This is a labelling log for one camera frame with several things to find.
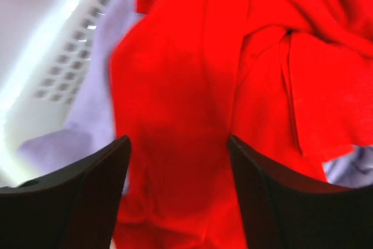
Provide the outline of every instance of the red garment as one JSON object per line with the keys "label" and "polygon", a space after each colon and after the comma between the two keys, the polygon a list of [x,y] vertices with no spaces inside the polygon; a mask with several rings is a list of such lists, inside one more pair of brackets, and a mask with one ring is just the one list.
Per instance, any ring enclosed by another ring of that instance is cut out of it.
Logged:
{"label": "red garment", "polygon": [[118,249],[246,248],[226,142],[319,180],[373,144],[372,0],[139,0],[111,61]]}

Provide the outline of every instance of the perforated plastic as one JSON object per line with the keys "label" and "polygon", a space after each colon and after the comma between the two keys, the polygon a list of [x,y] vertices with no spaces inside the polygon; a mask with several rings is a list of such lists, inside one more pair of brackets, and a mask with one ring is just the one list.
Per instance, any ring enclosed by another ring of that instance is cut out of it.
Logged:
{"label": "perforated plastic", "polygon": [[0,177],[9,185],[39,175],[15,157],[16,149],[62,127],[90,63],[97,19],[109,1],[55,0],[10,62],[0,90]]}

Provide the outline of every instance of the white plastic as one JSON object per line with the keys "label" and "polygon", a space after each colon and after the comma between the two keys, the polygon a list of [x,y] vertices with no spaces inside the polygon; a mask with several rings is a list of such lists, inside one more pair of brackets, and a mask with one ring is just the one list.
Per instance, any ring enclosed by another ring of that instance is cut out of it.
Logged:
{"label": "white plastic", "polygon": [[0,178],[8,185],[39,176],[16,149],[62,127],[109,1],[0,0]]}

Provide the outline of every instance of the white surface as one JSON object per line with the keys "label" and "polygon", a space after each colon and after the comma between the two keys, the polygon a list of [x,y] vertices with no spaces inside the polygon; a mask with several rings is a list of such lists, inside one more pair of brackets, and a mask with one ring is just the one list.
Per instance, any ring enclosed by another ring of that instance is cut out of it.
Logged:
{"label": "white surface", "polygon": [[62,127],[89,65],[92,11],[108,1],[0,0],[0,172],[9,185],[38,176],[16,149]]}

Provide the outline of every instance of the red cloth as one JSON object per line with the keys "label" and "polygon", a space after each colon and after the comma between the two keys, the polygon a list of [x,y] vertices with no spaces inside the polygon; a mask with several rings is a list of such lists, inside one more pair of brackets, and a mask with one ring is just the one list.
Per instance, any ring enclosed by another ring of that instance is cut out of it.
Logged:
{"label": "red cloth", "polygon": [[111,61],[118,249],[246,248],[226,142],[325,180],[373,144],[372,0],[139,0]]}

